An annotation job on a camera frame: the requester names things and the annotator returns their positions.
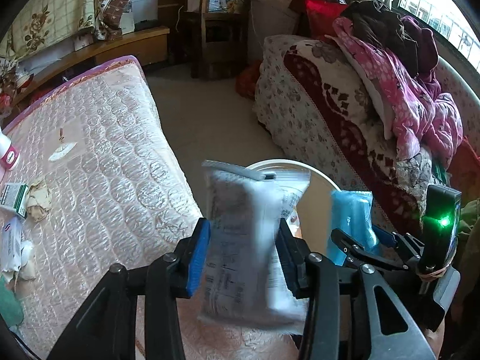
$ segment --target wooden cabinet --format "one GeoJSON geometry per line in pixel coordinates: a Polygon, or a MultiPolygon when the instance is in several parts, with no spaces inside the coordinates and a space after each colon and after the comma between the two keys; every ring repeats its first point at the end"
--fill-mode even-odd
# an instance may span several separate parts
{"type": "Polygon", "coordinates": [[[131,32],[120,39],[104,42],[99,40],[83,49],[64,56],[61,60],[48,65],[33,77],[26,90],[13,99],[13,106],[27,98],[35,89],[68,68],[94,58],[99,65],[120,56],[135,56],[142,66],[167,59],[167,27],[155,27],[148,30],[131,32]]]}
{"type": "Polygon", "coordinates": [[[135,56],[142,66],[167,59],[167,34],[157,35],[119,45],[95,56],[97,64],[110,61],[119,56],[135,56]]]}

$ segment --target mattress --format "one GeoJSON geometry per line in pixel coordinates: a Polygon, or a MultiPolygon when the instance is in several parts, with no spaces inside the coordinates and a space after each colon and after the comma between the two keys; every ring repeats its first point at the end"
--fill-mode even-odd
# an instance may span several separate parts
{"type": "MultiPolygon", "coordinates": [[[[20,159],[2,181],[28,183],[44,176],[53,196],[45,219],[23,224],[23,237],[35,244],[37,278],[17,284],[25,314],[21,335],[45,358],[112,263],[131,269],[173,251],[191,235],[201,212],[134,57],[107,62],[63,84],[4,133],[20,159]],[[52,156],[61,158],[51,161],[52,156]]],[[[10,217],[3,211],[0,216],[10,217]]],[[[201,300],[201,292],[178,300],[187,359],[296,358],[290,337],[204,326],[197,320],[201,300]]],[[[140,298],[138,358],[144,353],[143,304],[140,298]]]]}

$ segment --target pink jacket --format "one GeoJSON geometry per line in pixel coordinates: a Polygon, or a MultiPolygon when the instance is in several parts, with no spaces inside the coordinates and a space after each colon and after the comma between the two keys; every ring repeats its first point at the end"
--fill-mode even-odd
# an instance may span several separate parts
{"type": "Polygon", "coordinates": [[[333,23],[345,48],[362,66],[369,80],[378,79],[384,98],[394,111],[393,134],[397,137],[397,157],[410,159],[420,151],[423,140],[432,156],[448,168],[462,141],[462,121],[449,93],[432,99],[412,79],[397,56],[389,49],[377,49],[353,36],[351,20],[339,17],[333,23]]]}

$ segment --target orange cloth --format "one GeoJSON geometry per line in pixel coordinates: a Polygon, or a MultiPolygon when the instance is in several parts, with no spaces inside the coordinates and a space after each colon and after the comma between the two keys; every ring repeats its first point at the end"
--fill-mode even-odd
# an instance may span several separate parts
{"type": "Polygon", "coordinates": [[[260,59],[255,60],[235,80],[235,91],[242,97],[255,100],[255,87],[260,78],[260,59]]]}

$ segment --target pile of clothes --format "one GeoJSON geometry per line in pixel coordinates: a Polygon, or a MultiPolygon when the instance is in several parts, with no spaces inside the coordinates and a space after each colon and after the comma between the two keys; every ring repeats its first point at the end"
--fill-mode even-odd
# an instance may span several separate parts
{"type": "Polygon", "coordinates": [[[462,121],[450,93],[435,78],[433,33],[380,1],[354,2],[333,22],[342,49],[365,83],[385,129],[397,137],[397,157],[407,160],[420,142],[447,169],[462,142],[462,121]]]}

